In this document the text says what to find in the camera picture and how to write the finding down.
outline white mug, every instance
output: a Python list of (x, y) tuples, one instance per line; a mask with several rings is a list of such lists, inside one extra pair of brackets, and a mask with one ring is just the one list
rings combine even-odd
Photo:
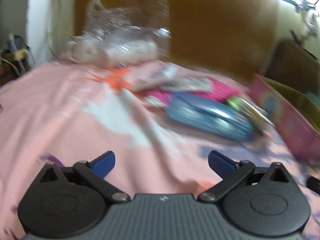
[(74, 63), (90, 63), (97, 59), (98, 41), (83, 36), (74, 37), (67, 43), (67, 55)]

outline transparent plastic bag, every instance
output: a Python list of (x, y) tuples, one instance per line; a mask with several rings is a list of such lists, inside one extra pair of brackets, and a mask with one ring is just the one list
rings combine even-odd
[(88, 4), (83, 37), (99, 41), (97, 49), (104, 55), (100, 65), (137, 64), (169, 53), (168, 0), (126, 1), (127, 7), (112, 9), (105, 9), (99, 0)]

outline mug handle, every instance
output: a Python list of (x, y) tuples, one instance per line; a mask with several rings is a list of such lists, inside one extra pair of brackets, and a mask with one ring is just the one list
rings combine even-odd
[(68, 41), (68, 43), (67, 43), (67, 56), (68, 56), (68, 59), (70, 59), (72, 62), (78, 63), (78, 61), (75, 60), (72, 55), (72, 48), (74, 45), (78, 45), (78, 43), (75, 41)]

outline metal screw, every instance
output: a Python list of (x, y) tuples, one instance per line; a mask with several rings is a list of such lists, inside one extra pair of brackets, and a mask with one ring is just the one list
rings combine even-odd
[(126, 193), (123, 193), (123, 192), (117, 192), (117, 193), (114, 193), (112, 195), (112, 198), (115, 200), (115, 201), (126, 201), (129, 196), (128, 194)]
[(213, 193), (202, 193), (199, 197), (205, 202), (210, 202), (216, 199), (216, 195)]

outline pink storage bin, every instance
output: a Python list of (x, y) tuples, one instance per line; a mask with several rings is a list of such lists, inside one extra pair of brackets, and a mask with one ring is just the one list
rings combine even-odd
[(292, 155), (302, 161), (320, 161), (320, 110), (302, 93), (260, 75), (255, 75), (249, 88), (249, 96), (269, 113)]

